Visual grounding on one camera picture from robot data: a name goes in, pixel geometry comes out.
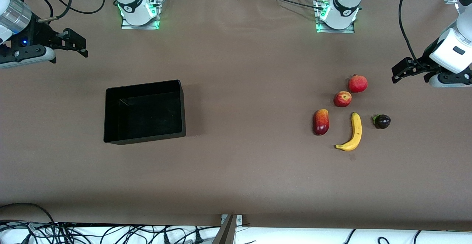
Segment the red yellow apple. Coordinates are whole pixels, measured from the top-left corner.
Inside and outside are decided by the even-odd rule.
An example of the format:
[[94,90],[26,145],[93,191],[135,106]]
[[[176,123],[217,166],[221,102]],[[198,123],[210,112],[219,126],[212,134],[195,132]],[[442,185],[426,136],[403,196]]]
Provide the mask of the red yellow apple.
[[351,101],[352,95],[347,91],[340,91],[333,98],[333,103],[337,107],[347,107],[351,104]]

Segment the yellow banana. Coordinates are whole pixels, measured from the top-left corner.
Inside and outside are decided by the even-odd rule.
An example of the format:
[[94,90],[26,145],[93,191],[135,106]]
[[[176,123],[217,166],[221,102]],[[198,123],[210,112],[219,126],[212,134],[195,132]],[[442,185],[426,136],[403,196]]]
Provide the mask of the yellow banana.
[[361,123],[361,117],[358,113],[353,112],[351,114],[351,123],[352,123],[352,137],[349,141],[344,144],[337,144],[335,148],[342,151],[353,151],[361,142],[363,126]]

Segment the black plastic box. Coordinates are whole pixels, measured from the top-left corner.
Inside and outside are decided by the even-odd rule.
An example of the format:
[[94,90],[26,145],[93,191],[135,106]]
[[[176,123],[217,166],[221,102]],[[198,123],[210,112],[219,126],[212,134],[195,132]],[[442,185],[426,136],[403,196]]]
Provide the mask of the black plastic box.
[[103,141],[126,145],[187,134],[180,80],[108,88]]

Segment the red pomegranate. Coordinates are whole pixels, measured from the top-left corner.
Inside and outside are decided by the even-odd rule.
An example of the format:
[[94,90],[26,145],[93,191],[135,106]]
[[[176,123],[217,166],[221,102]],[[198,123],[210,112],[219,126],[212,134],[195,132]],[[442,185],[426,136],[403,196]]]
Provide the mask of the red pomegranate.
[[351,93],[360,93],[367,89],[368,80],[362,75],[353,75],[348,81],[348,89]]

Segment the small dark purple eggplant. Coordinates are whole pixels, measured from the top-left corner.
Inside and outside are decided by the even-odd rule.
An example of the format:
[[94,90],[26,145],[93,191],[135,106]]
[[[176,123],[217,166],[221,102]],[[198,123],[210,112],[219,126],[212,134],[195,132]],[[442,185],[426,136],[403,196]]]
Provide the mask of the small dark purple eggplant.
[[373,125],[379,129],[388,128],[388,126],[391,124],[391,118],[385,114],[373,116],[372,121]]

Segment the red yellow mango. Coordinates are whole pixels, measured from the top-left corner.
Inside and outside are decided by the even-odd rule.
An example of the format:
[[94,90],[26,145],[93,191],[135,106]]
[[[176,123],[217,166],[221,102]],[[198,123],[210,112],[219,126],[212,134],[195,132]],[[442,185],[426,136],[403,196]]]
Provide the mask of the red yellow mango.
[[327,109],[315,111],[312,118],[312,130],[317,136],[322,136],[329,130],[329,112]]

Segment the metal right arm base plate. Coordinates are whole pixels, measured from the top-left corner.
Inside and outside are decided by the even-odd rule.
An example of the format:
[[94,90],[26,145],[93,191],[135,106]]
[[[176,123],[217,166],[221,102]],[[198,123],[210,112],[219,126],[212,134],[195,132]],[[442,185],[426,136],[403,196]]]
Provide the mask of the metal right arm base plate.
[[160,28],[162,0],[135,0],[118,2],[122,16],[122,29],[157,30]]

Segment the metal bracket with dark post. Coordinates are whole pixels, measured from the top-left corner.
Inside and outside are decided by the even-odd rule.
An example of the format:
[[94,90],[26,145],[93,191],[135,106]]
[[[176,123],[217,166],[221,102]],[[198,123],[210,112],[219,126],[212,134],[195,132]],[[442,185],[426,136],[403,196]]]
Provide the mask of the metal bracket with dark post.
[[221,215],[221,227],[211,244],[234,244],[236,228],[243,225],[242,215]]

